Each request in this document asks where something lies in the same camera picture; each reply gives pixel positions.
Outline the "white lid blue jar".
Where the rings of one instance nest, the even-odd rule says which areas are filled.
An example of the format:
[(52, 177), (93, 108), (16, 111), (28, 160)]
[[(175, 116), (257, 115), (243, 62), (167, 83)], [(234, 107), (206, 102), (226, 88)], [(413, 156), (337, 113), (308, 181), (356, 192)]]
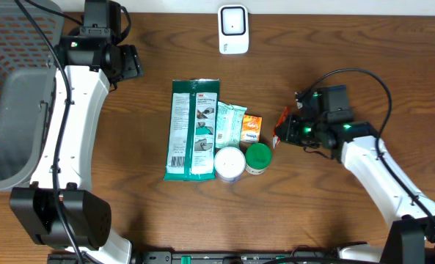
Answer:
[(244, 154), (236, 147), (220, 149), (214, 158), (215, 175), (226, 183), (239, 180), (246, 167)]

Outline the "red snack wrapper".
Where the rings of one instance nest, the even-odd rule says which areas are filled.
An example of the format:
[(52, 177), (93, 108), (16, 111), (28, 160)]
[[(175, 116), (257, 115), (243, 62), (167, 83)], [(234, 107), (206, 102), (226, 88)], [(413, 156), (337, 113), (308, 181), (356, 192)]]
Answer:
[(273, 132), (272, 132), (272, 146), (275, 149), (277, 145), (281, 142), (282, 139), (282, 124), (286, 119), (288, 118), (288, 115), (290, 114), (291, 107), (286, 106), (281, 113), (277, 124), (275, 125)]

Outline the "large green 3M package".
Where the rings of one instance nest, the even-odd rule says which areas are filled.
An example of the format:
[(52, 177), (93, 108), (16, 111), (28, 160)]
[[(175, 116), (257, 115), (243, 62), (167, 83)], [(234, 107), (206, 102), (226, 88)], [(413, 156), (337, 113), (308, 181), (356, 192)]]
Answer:
[(218, 79), (174, 80), (165, 181), (215, 178)]

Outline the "light green wipes packet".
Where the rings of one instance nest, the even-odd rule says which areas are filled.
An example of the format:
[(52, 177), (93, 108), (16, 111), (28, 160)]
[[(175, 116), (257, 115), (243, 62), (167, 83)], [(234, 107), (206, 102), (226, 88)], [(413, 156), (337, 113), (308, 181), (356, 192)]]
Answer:
[(216, 148), (239, 148), (241, 129), (247, 107), (218, 102), (216, 120)]

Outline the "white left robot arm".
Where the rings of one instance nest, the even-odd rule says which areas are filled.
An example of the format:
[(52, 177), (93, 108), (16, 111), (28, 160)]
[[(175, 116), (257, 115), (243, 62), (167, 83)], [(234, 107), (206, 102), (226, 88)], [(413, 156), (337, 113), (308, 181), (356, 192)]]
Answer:
[(64, 37), (48, 134), (29, 186), (11, 191), (10, 208), (37, 245), (73, 262), (133, 263), (133, 244), (112, 229), (112, 209), (92, 192), (92, 152), (100, 110), (112, 87), (140, 78), (134, 45)]

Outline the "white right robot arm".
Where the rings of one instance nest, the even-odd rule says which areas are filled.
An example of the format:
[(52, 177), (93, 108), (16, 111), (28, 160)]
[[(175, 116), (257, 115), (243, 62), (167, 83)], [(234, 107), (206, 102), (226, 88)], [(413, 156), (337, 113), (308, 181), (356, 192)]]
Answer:
[(343, 262), (435, 263), (435, 202), (396, 164), (375, 128), (350, 117), (330, 119), (285, 114), (274, 129), (276, 142), (308, 153), (319, 148), (362, 184), (381, 212), (389, 235), (381, 248), (358, 243), (337, 248)]

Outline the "green lid jar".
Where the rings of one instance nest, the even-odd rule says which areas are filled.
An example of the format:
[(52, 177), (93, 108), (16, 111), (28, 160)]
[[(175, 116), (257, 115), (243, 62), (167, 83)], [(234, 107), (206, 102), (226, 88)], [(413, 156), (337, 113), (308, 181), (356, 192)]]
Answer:
[(270, 148), (263, 143), (251, 144), (245, 153), (246, 171), (252, 175), (265, 172), (271, 163), (272, 153)]

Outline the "orange tissue pack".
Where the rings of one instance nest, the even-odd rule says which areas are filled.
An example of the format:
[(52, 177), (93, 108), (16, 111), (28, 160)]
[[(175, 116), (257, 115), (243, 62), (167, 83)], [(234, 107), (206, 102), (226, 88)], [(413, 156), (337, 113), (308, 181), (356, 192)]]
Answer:
[(245, 114), (242, 121), (241, 141), (248, 143), (258, 143), (260, 139), (261, 125), (261, 117)]

